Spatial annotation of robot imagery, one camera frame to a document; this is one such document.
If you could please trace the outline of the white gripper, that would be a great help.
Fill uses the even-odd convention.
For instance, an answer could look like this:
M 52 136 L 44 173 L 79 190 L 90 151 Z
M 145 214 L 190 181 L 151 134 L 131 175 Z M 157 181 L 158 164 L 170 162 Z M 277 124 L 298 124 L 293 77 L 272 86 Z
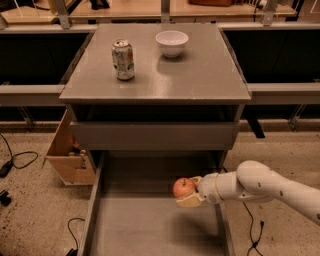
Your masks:
M 210 204 L 220 204 L 222 199 L 217 190 L 217 178 L 217 173 L 205 175 L 203 178 L 201 176 L 191 177 L 199 193 L 193 192 L 184 198 L 177 199 L 177 205 L 181 208 L 195 208 L 200 207 L 204 200 Z

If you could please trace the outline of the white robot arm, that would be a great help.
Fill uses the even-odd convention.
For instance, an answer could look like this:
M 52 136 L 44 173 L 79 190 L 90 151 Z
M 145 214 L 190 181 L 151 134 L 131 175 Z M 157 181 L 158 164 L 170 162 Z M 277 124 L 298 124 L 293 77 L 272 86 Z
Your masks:
M 180 178 L 173 185 L 173 194 L 177 205 L 182 208 L 199 207 L 203 202 L 220 204 L 238 200 L 260 203 L 277 199 L 320 225 L 318 189 L 289 180 L 253 160 L 242 162 L 233 172 Z

